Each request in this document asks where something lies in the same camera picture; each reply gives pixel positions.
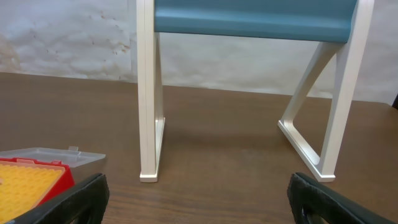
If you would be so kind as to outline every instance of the yellow perforated surface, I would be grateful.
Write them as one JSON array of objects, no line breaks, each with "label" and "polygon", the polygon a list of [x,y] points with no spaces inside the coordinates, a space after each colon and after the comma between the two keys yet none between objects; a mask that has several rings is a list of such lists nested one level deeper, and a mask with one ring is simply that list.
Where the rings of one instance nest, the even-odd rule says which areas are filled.
[{"label": "yellow perforated surface", "polygon": [[39,203],[61,170],[0,164],[0,223],[29,211]]}]

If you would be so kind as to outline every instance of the white frame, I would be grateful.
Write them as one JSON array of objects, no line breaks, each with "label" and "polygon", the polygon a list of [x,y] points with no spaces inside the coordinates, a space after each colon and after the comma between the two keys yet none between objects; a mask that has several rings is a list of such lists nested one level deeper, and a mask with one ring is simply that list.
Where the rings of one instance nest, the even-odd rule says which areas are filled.
[{"label": "white frame", "polygon": [[[358,0],[346,44],[320,43],[278,126],[320,182],[334,172],[368,37],[374,0]],[[293,119],[321,71],[337,54],[335,89],[319,156],[294,128]],[[165,119],[159,34],[154,32],[154,0],[137,0],[137,55],[141,182],[157,182]]]}]

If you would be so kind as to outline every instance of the wall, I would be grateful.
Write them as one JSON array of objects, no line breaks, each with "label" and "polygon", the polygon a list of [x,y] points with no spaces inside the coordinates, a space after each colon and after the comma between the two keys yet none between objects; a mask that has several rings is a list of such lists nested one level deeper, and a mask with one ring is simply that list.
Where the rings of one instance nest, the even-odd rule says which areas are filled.
[{"label": "wall", "polygon": [[[136,82],[134,0],[3,0],[1,6],[0,71]],[[396,0],[375,2],[356,100],[392,104],[396,97],[397,11]],[[286,95],[294,92],[318,44],[188,34],[160,38],[166,85]],[[310,96],[331,97],[334,71],[335,58]]]}]

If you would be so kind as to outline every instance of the white leg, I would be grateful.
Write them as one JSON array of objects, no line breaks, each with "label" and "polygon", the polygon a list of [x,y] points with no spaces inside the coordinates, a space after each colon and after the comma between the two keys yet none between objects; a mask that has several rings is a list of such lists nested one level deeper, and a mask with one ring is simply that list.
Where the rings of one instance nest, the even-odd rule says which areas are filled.
[{"label": "white leg", "polygon": [[164,128],[158,36],[154,0],[137,0],[139,133],[142,182],[156,182]]},{"label": "white leg", "polygon": [[[337,157],[368,36],[372,11],[373,0],[359,0],[354,12],[348,43],[340,49],[332,45],[321,44],[318,46],[295,95],[278,123],[313,175],[321,182],[329,182],[335,178]],[[327,61],[333,56],[333,51],[338,49],[335,90],[322,153],[319,157],[294,128],[293,119],[311,86],[315,83]]]}]

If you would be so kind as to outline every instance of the blue panel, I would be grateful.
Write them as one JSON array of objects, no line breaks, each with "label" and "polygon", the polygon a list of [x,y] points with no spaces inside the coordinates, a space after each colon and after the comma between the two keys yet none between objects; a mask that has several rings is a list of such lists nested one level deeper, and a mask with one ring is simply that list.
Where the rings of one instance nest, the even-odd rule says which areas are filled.
[{"label": "blue panel", "polygon": [[155,0],[155,31],[347,42],[356,0]]}]

